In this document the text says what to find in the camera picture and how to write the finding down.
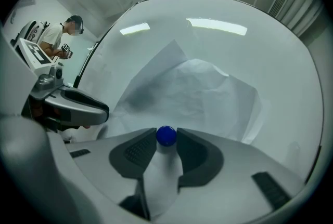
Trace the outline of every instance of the fluorescent light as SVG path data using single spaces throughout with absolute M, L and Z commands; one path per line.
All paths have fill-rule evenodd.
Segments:
M 233 24 L 229 22 L 222 22 L 211 19 L 186 19 L 191 22 L 194 27 L 202 27 L 202 28 L 210 28 L 210 29 L 218 29 L 223 30 L 230 33 L 235 33 L 239 35 L 245 35 L 247 32 L 247 28 L 238 24 Z
M 123 35 L 127 35 L 149 29 L 150 29 L 149 25 L 145 22 L 142 24 L 135 25 L 133 27 L 127 27 L 125 29 L 122 29 L 120 30 L 120 33 L 122 33 Z

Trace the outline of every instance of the blue bottle cap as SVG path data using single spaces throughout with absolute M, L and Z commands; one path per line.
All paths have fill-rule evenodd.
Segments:
M 177 132 L 170 126 L 162 126 L 156 132 L 157 141 L 164 147 L 170 147 L 176 143 Z

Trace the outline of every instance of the white t-shirt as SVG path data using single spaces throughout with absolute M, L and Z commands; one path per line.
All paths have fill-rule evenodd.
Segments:
M 60 23 L 52 24 L 43 32 L 41 38 L 38 40 L 38 44 L 46 42 L 52 45 L 53 49 L 57 49 L 60 46 L 61 37 L 62 25 Z

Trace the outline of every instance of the person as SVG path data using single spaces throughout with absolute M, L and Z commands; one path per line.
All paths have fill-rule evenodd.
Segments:
M 50 25 L 41 35 L 39 46 L 49 56 L 64 58 L 66 52 L 58 49 L 63 34 L 78 35 L 83 32 L 83 20 L 79 15 L 73 15 L 62 23 Z

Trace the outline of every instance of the man wearing white t-shirt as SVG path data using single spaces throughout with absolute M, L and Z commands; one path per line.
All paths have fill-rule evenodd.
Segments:
M 64 33 L 68 33 L 70 35 L 82 34 L 82 18 L 78 15 L 73 15 L 68 18 L 63 25 L 61 23 L 52 24 L 43 32 L 41 38 L 38 40 L 38 44 L 49 57 L 65 57 L 66 52 L 58 49 L 60 46 L 61 37 Z

